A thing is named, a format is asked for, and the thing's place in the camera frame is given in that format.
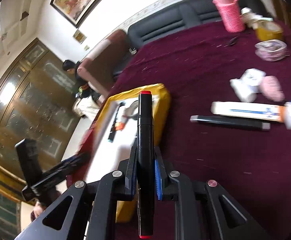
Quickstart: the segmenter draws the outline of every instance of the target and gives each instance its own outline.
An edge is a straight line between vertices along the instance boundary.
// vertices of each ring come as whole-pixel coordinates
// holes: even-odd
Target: pink basket
[[[245,25],[240,19],[238,0],[213,0],[213,3],[217,7],[228,32],[238,33],[245,29]]]

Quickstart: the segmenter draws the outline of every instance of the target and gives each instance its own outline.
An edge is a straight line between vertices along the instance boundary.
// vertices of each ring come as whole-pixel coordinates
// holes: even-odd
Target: silver bolt
[[[180,176],[180,172],[178,172],[178,171],[171,171],[171,172],[170,172],[170,175],[171,175],[171,177],[173,177],[173,178],[177,178],[177,177]]]
[[[112,176],[113,177],[120,177],[120,176],[122,176],[122,171],[114,171],[114,172],[112,172]]]
[[[82,181],[82,180],[78,180],[76,183],[74,183],[74,186],[75,186],[76,188],[81,188],[81,187],[84,186],[84,181]]]
[[[210,186],[210,187],[216,187],[218,185],[218,183],[214,180],[214,179],[210,179],[207,184]]]

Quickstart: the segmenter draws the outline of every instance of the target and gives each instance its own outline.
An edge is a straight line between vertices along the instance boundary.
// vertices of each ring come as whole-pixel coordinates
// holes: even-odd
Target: black pen
[[[244,130],[258,130],[258,131],[270,130],[270,123],[268,122],[262,122],[258,120],[247,120],[242,118],[231,118],[225,116],[192,115],[190,117],[190,122],[201,122],[205,124]]]
[[[110,130],[110,133],[109,133],[109,137],[108,137],[108,141],[111,142],[111,143],[113,142],[113,140],[114,140],[114,136],[115,136],[115,134],[116,134],[115,123],[117,122],[117,119],[118,119],[118,112],[119,112],[119,109],[120,109],[121,106],[124,106],[124,105],[125,105],[125,103],[124,103],[124,102],[121,102],[121,103],[119,104],[119,107],[118,107],[117,112],[116,112],[116,114],[115,114],[114,121],[113,121],[113,124],[112,124],[111,130]]]
[[[154,141],[152,95],[150,91],[139,94],[139,116],[137,133],[137,208],[139,237],[150,238],[153,235],[154,216]]]

